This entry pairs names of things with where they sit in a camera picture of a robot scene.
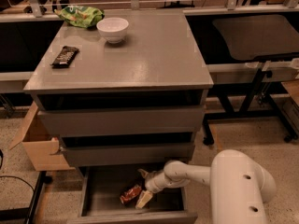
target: wire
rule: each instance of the wire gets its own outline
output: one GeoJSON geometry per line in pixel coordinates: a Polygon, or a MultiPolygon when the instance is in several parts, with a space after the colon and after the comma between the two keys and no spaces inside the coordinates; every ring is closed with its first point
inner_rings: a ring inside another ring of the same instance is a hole
{"type": "Polygon", "coordinates": [[[30,183],[28,183],[27,181],[25,181],[24,179],[21,179],[20,177],[18,176],[15,176],[15,175],[0,175],[0,178],[16,178],[16,179],[19,179],[20,181],[24,182],[25,184],[27,184],[30,189],[32,190],[32,192],[35,192],[35,189],[31,186],[30,183]]]}

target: green chip bag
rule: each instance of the green chip bag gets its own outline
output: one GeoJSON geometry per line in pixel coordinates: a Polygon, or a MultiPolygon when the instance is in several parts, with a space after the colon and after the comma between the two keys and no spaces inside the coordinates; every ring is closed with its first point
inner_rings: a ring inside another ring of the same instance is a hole
{"type": "Polygon", "coordinates": [[[55,13],[64,21],[77,27],[88,28],[95,26],[104,18],[104,10],[94,7],[67,6],[55,13]]]}

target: white robotic arm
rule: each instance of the white robotic arm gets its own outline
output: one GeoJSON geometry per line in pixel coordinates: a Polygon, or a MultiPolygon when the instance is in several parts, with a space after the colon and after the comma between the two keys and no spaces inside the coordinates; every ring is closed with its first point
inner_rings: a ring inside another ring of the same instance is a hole
{"type": "Polygon", "coordinates": [[[139,171],[145,177],[147,193],[141,195],[137,208],[152,193],[184,187],[193,180],[210,186],[214,224],[267,223],[263,203],[271,201],[277,191],[274,178],[261,165],[235,150],[220,152],[211,167],[169,161],[161,171],[139,171]]]}

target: white bowl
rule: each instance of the white bowl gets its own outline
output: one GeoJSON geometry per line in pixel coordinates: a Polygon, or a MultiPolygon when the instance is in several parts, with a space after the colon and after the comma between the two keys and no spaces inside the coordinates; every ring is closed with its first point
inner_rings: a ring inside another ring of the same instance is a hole
{"type": "Polygon", "coordinates": [[[127,35],[129,22],[122,18],[105,18],[97,24],[100,35],[109,43],[119,43],[127,35]]]}

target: gray countertop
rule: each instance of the gray countertop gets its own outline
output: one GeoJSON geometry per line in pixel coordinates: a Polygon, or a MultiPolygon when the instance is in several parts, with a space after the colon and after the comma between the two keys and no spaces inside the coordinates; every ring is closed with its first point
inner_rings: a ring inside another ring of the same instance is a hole
{"type": "Polygon", "coordinates": [[[64,24],[25,92],[208,89],[213,85],[180,9],[113,10],[129,21],[125,41],[110,45],[96,29],[64,24]],[[79,48],[69,68],[52,69],[63,46],[79,48]]]}

